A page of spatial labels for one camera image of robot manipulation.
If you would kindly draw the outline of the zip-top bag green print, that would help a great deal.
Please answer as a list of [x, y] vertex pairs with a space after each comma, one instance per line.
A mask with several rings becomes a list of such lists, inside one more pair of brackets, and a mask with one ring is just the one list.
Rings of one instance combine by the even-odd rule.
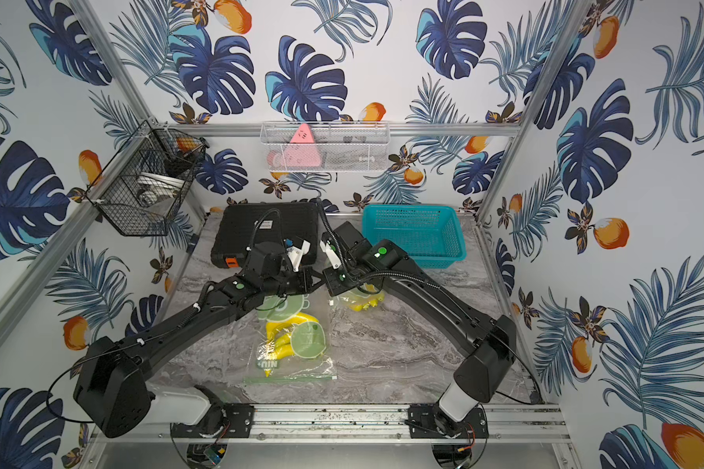
[[330, 300], [332, 308], [346, 308], [353, 312], [370, 312], [383, 304], [385, 292], [382, 289], [365, 283], [362, 286], [353, 287], [352, 289], [333, 296]]

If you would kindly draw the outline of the yellow banana from bag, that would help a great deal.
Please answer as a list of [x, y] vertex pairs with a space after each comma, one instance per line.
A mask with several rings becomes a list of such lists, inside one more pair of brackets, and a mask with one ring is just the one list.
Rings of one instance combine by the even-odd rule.
[[359, 291], [348, 291], [338, 296], [339, 302], [346, 308], [355, 311], [367, 311], [375, 308], [385, 299], [383, 291], [379, 293], [361, 293]]

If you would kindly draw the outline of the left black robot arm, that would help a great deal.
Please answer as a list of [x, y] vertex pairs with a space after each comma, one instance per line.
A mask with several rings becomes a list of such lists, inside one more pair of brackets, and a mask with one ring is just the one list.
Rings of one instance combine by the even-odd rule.
[[147, 381], [172, 358], [262, 306], [269, 296], [305, 295], [337, 284], [334, 269], [294, 268], [279, 244], [259, 244], [236, 275], [209, 281], [192, 306], [127, 338], [93, 342], [80, 365], [74, 400], [105, 436], [120, 437], [150, 412], [154, 392]]

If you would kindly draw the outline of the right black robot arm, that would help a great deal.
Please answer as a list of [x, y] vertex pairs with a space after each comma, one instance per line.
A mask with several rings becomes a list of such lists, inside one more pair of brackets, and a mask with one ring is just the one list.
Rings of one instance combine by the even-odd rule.
[[371, 285], [438, 328], [463, 355], [446, 391], [433, 406], [442, 433], [453, 432], [480, 404], [487, 404], [514, 366], [516, 327], [472, 308], [428, 277], [415, 259], [390, 240], [373, 244], [351, 223], [322, 235], [332, 266], [323, 275], [330, 295]]

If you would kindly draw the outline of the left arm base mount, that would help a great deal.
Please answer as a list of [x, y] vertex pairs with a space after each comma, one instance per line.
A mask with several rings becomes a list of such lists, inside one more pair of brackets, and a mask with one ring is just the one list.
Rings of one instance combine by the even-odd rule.
[[255, 407], [247, 404], [212, 405], [196, 424], [174, 424], [171, 435], [187, 439], [246, 439], [250, 437]]

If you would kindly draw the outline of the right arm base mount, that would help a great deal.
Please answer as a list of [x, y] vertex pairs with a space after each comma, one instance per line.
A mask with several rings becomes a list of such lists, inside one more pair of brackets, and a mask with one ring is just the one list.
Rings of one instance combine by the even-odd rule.
[[409, 406], [404, 423], [413, 439], [486, 439], [488, 421], [483, 406], [475, 406], [461, 421], [447, 416], [437, 404]]

